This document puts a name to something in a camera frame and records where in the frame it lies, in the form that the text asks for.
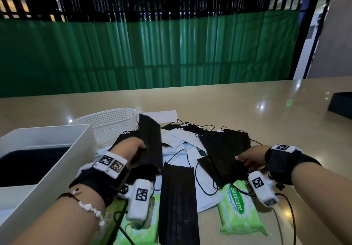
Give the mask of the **black flat object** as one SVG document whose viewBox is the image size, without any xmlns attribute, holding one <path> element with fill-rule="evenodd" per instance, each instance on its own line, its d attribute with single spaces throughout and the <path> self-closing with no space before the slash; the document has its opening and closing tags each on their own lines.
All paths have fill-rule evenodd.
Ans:
<svg viewBox="0 0 352 245">
<path fill-rule="evenodd" d="M 352 92 L 333 93 L 327 110 L 352 120 Z"/>
</svg>

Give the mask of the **white perforated plastic basket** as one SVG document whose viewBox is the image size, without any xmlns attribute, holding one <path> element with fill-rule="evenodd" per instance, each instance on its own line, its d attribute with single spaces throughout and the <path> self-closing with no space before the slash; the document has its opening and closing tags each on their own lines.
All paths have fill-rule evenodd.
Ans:
<svg viewBox="0 0 352 245">
<path fill-rule="evenodd" d="M 136 129 L 137 111 L 133 108 L 118 108 L 85 115 L 74 119 L 70 125 L 90 124 L 100 149 L 112 146 L 118 136 Z"/>
</svg>

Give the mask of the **white open box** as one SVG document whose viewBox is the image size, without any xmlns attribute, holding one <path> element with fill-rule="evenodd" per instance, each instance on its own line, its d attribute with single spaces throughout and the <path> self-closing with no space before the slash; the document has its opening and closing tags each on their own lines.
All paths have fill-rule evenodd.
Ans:
<svg viewBox="0 0 352 245">
<path fill-rule="evenodd" d="M 21 128 L 0 137 L 0 245 L 67 192 L 97 150 L 89 124 Z"/>
</svg>

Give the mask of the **person's left forearm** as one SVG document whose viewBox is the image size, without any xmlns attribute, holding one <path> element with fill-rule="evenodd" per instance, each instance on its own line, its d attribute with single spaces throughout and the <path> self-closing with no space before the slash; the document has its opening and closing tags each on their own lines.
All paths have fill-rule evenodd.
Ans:
<svg viewBox="0 0 352 245">
<path fill-rule="evenodd" d="M 99 221 L 74 198 L 62 197 L 10 245 L 90 245 Z"/>
</svg>

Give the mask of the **green pleated curtain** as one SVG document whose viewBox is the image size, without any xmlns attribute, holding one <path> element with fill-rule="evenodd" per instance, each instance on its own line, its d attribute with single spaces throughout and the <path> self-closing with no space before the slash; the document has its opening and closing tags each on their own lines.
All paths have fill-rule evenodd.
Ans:
<svg viewBox="0 0 352 245">
<path fill-rule="evenodd" d="M 0 98 L 284 80 L 299 12 L 181 20 L 0 20 Z"/>
</svg>

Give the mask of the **person's left hand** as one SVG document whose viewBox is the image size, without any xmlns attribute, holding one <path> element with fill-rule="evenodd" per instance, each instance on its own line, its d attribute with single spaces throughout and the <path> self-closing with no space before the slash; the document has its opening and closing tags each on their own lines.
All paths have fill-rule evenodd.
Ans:
<svg viewBox="0 0 352 245">
<path fill-rule="evenodd" d="M 136 163 L 136 161 L 134 160 L 134 158 L 137 157 L 137 154 L 131 153 L 131 139 L 139 138 L 129 137 L 127 139 L 122 140 L 110 149 L 111 153 L 119 155 L 127 160 L 126 166 L 128 170 L 132 170 L 133 168 L 138 166 L 138 163 Z"/>
</svg>

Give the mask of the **person's right hand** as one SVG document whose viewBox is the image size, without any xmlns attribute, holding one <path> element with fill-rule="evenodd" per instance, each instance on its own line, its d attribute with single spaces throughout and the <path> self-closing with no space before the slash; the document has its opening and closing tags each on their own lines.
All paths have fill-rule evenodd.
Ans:
<svg viewBox="0 0 352 245">
<path fill-rule="evenodd" d="M 255 145 L 241 153 L 248 154 L 249 156 L 248 162 L 244 163 L 244 166 L 249 169 L 249 172 L 258 171 L 267 165 L 265 154 L 269 149 L 271 149 L 269 145 Z"/>
</svg>

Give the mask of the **black pleated face mask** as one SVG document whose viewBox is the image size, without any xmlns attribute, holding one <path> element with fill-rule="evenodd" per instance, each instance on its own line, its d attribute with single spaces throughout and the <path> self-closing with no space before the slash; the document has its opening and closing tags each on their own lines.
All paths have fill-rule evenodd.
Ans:
<svg viewBox="0 0 352 245">
<path fill-rule="evenodd" d="M 161 245 L 200 245 L 194 168 L 164 163 L 158 234 Z"/>
<path fill-rule="evenodd" d="M 219 189 L 229 183 L 248 179 L 249 168 L 235 159 L 251 147 L 247 132 L 231 129 L 223 132 L 203 130 L 198 137 L 207 152 L 207 156 L 199 159 L 198 163 Z"/>
<path fill-rule="evenodd" d="M 161 129 L 165 130 L 173 130 L 173 129 L 180 129 L 188 132 L 194 133 L 197 137 L 200 136 L 212 136 L 216 137 L 220 134 L 220 132 L 214 131 L 215 127 L 213 125 L 196 125 L 190 122 L 182 122 L 179 120 L 176 122 L 168 123 L 167 125 L 161 127 Z"/>
<path fill-rule="evenodd" d="M 163 156 L 160 124 L 151 117 L 140 114 L 138 137 L 145 145 L 145 149 L 140 153 L 138 164 L 150 164 L 161 170 L 163 168 Z"/>
</svg>

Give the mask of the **dark door frame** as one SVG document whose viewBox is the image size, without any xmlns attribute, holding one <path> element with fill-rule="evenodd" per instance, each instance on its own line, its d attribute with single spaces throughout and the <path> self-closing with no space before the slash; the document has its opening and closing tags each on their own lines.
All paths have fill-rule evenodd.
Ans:
<svg viewBox="0 0 352 245">
<path fill-rule="evenodd" d="M 288 80 L 305 79 L 322 32 L 331 0 L 291 0 L 291 9 L 299 12 L 299 32 Z"/>
</svg>

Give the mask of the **white face mask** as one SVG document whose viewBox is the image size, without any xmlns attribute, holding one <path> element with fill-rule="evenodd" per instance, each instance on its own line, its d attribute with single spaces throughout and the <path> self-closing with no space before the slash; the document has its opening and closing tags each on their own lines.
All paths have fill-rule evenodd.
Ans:
<svg viewBox="0 0 352 245">
<path fill-rule="evenodd" d="M 224 200 L 224 196 L 220 190 L 215 189 L 213 179 L 199 163 L 195 167 L 195 186 L 198 213 L 206 211 Z"/>
<path fill-rule="evenodd" d="M 171 157 L 178 151 L 185 149 L 185 143 L 207 152 L 200 138 L 195 133 L 179 128 L 172 130 L 161 129 L 161 141 L 162 144 L 166 145 L 162 148 L 163 157 Z"/>
</svg>

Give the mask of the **light blue face mask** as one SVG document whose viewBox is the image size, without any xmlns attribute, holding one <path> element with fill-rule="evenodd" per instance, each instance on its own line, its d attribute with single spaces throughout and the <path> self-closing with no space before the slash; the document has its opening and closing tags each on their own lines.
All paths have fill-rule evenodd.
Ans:
<svg viewBox="0 0 352 245">
<path fill-rule="evenodd" d="M 196 147 L 189 147 L 163 154 L 163 163 L 193 168 L 196 167 L 197 160 L 205 156 L 205 154 L 201 155 Z"/>
</svg>

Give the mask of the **green wet wipes packet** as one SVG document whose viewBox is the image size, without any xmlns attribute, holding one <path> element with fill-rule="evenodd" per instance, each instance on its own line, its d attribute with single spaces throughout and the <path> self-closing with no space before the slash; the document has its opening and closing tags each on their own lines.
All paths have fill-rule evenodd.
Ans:
<svg viewBox="0 0 352 245">
<path fill-rule="evenodd" d="M 238 190 L 248 193 L 245 181 L 237 180 L 234 185 L 227 184 L 221 189 L 223 200 L 218 203 L 220 233 L 230 235 L 260 232 L 267 236 L 252 198 Z"/>
<path fill-rule="evenodd" d="M 111 245 L 157 245 L 158 219 L 160 208 L 160 192 L 153 194 L 150 200 L 147 219 L 137 223 L 126 219 L 127 214 L 122 217 L 120 227 L 128 235 L 130 240 L 117 229 L 112 232 L 115 237 Z"/>
</svg>

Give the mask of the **person's right forearm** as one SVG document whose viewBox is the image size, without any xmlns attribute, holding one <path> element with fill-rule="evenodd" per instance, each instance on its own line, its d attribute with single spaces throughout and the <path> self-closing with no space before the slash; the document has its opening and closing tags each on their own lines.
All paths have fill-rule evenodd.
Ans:
<svg viewBox="0 0 352 245">
<path fill-rule="evenodd" d="M 342 243 L 352 245 L 352 180 L 312 162 L 297 165 L 291 175 L 305 203 Z"/>
</svg>

